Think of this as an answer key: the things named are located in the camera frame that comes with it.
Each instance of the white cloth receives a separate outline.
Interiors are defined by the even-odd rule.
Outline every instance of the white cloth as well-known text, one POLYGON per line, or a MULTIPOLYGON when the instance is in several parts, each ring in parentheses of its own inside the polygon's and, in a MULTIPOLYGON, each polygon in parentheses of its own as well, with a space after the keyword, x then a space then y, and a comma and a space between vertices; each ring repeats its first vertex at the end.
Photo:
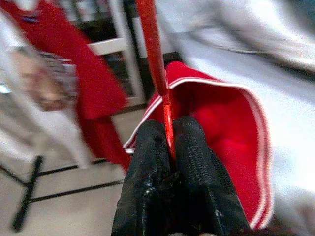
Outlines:
POLYGON ((50 143, 54 142, 64 146, 78 165, 85 168, 92 159, 92 153, 82 139, 81 130, 73 115, 74 108, 44 112, 22 92, 20 75, 15 69, 10 51, 12 46, 27 44, 27 41, 22 39, 15 26, 5 17, 3 12, 0 12, 0 67, 6 73, 3 80, 12 91, 14 102, 36 127, 36 133, 40 137, 43 134, 47 136, 47 142, 41 140, 42 147, 37 148, 34 152, 41 154, 38 152, 43 152, 43 146, 49 148, 50 143))

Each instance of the metal rack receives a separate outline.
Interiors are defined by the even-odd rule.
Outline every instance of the metal rack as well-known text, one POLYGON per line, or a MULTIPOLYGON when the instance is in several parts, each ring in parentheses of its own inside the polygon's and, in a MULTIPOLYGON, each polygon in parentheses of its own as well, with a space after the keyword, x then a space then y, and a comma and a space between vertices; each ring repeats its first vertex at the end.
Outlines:
MULTIPOLYGON (((73 169, 78 168, 77 165, 73 165, 73 166, 68 166, 68 167, 64 167, 64 168, 59 168, 59 169, 41 172, 40 167, 42 166, 43 159, 44 158, 42 156, 38 156, 35 159, 35 161, 32 165, 32 172, 31 172, 31 176, 30 176, 28 182, 21 180, 19 177, 17 177, 16 174, 11 172, 7 167, 0 164, 0 170, 1 171, 3 171, 6 175, 8 175, 10 178, 12 178, 13 180, 15 180, 17 183, 19 183, 20 185, 22 185, 25 188, 25 193, 24 193, 24 196, 23 196, 22 201, 20 203, 19 210, 16 213, 14 220, 12 222, 12 225, 11 225, 11 228, 15 232, 20 232, 22 230, 25 218, 27 216, 27 211, 28 211, 29 205, 31 203, 35 203, 38 201, 43 201, 43 200, 47 200, 47 199, 51 199, 51 198, 66 196, 66 195, 70 195, 70 194, 86 192, 86 191, 90 191, 90 190, 94 190, 94 189, 106 188, 106 187, 110 187, 113 185, 122 184, 124 182, 124 180, 122 179, 122 180, 118 180, 118 181, 93 185, 93 186, 89 186, 89 187, 84 187, 84 188, 79 188, 79 189, 74 189, 74 190, 69 190, 69 191, 65 191, 65 192, 59 192, 59 193, 55 193, 55 194, 51 194, 51 195, 46 195, 46 196, 34 198, 34 197, 32 197, 32 195, 33 195, 33 192, 35 190, 37 180, 40 176, 55 174, 58 172, 63 172, 63 171, 68 171, 68 170, 73 170, 73 169)), ((107 161, 105 159, 97 160, 97 161, 92 162, 92 164, 96 165, 96 164, 100 164, 100 163, 104 163, 104 162, 107 162, 107 161)))

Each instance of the red cloth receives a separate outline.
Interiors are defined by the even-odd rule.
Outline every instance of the red cloth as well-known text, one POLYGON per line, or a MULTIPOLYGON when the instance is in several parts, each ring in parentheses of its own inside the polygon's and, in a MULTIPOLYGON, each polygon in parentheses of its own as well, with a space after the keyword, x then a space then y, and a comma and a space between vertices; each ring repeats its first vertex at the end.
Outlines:
MULTIPOLYGON (((252 228, 262 228, 273 212, 269 134, 257 99, 233 85, 173 62, 166 68, 174 118, 191 115, 202 125, 208 146, 227 168, 252 228)), ((148 119, 163 122, 161 97, 154 95, 148 119)), ((135 133, 125 144, 135 145, 135 133)))
POLYGON ((89 40, 67 20, 61 9, 41 0, 36 22, 22 19, 14 3, 0 1, 36 48, 71 59, 77 66, 80 97, 77 113, 86 142, 97 157, 129 165, 109 115, 126 104, 125 94, 105 61, 92 53, 89 40))

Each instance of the black metal leg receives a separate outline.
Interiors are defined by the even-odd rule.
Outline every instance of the black metal leg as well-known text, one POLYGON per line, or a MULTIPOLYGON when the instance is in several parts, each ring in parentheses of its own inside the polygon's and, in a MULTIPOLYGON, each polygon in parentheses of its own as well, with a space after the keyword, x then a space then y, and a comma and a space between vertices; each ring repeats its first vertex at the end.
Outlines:
POLYGON ((32 197, 32 193, 33 193, 34 188, 35 188, 35 184, 36 184, 36 180, 37 180, 37 177, 38 177, 39 169, 40 169, 40 166, 42 164, 42 160, 43 160, 43 158, 41 156, 38 156, 36 158, 36 161, 35 161, 34 166, 33 166, 31 179, 30 179, 30 181, 27 184, 27 189, 26 189, 24 198, 23 198, 23 200, 21 202, 21 208, 18 211, 18 213, 16 214, 15 219, 13 221, 12 229, 14 231, 16 231, 16 232, 21 231, 21 228, 23 226, 23 223, 24 223, 24 220, 25 220, 25 216, 26 216, 26 213, 27 213, 27 210, 28 210, 28 206, 29 206, 29 203, 30 203, 30 198, 32 197))

